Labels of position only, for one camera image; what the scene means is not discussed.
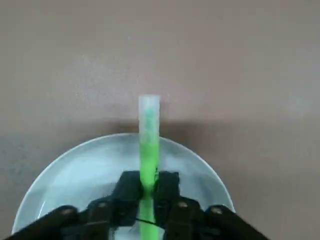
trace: green highlighter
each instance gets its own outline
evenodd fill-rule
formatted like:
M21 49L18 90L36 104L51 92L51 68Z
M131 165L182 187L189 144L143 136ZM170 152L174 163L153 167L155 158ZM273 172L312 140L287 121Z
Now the green highlighter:
M158 177L159 165L159 118L160 97L143 95L139 97L139 150L140 181L144 196L140 201L140 218L155 222L152 192ZM158 227L140 222L140 239L157 240Z

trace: gray table surface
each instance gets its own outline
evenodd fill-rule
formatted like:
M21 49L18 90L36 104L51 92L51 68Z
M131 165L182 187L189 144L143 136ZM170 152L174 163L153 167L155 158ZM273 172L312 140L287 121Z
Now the gray table surface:
M319 228L320 5L299 0L2 0L0 238L69 148L137 131L202 156L237 212L273 240Z

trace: wire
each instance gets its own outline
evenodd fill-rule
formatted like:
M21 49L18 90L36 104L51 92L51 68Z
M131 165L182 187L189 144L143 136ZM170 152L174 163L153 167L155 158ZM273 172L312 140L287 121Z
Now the wire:
M158 225L157 225L155 222L152 222L152 221L147 221L147 220L143 220L143 219L140 219L140 218L136 218L135 220L137 220L137 221L139 221L139 222L146 223L146 224L155 225L155 226L158 227Z

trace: bolt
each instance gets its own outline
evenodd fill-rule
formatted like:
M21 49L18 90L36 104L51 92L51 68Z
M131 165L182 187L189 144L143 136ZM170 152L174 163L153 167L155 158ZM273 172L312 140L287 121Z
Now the bolt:
M105 206L107 206L107 203L106 203L106 202L100 202L100 203L98 204L98 207L99 207L99 208L104 208Z
M67 209L63 210L63 211L61 212L61 214L62 214L62 215L69 215L69 214L71 214L73 211L74 211L73 209L67 208Z
M187 204L186 202L184 202L184 201L180 201L180 202L178 203L178 206L179 206L180 208L187 208L187 207L188 207L188 204Z
M216 206L211 207L211 212L214 214L222 214L222 210Z

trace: white plate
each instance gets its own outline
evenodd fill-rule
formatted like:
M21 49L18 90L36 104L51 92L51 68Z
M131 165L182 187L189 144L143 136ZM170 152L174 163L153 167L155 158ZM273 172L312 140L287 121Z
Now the white plate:
M12 233L61 205L80 211L109 195L121 173L139 170L139 136L113 134L84 142L53 161L33 182L15 216ZM188 148L160 140L159 170L180 174L180 193L203 209L223 204L234 211L229 193L216 172Z

